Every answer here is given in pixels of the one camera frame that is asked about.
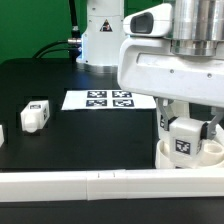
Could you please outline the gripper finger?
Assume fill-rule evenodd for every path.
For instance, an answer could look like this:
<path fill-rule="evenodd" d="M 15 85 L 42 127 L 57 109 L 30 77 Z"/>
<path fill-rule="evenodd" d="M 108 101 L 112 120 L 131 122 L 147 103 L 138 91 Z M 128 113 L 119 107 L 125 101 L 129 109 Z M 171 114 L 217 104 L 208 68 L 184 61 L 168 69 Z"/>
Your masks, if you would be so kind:
<path fill-rule="evenodd" d="M 212 140 L 216 136 L 216 125 L 224 118 L 224 108 L 212 107 L 212 120 L 207 125 L 206 138 Z"/>

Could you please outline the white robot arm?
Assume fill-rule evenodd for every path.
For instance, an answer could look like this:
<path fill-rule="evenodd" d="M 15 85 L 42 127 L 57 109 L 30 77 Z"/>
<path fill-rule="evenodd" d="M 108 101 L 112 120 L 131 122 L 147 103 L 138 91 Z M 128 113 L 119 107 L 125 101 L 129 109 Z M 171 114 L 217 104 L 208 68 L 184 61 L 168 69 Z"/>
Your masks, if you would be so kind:
<path fill-rule="evenodd" d="M 224 0 L 163 0 L 124 15 L 124 0 L 87 0 L 79 67 L 116 73 L 121 89 L 157 98 L 164 128 L 174 100 L 208 105 L 212 139 L 224 118 Z"/>

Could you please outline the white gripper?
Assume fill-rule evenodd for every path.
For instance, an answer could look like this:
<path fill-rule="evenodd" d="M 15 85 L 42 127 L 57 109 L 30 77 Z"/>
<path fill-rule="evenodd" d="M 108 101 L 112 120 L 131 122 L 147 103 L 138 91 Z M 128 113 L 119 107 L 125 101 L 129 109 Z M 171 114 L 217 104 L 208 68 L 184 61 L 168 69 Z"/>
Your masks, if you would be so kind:
<path fill-rule="evenodd" d="M 160 97 L 158 124 L 165 131 L 176 119 L 173 100 L 224 108 L 224 43 L 214 57 L 174 55 L 170 45 L 161 38 L 127 38 L 117 74 L 122 90 Z"/>

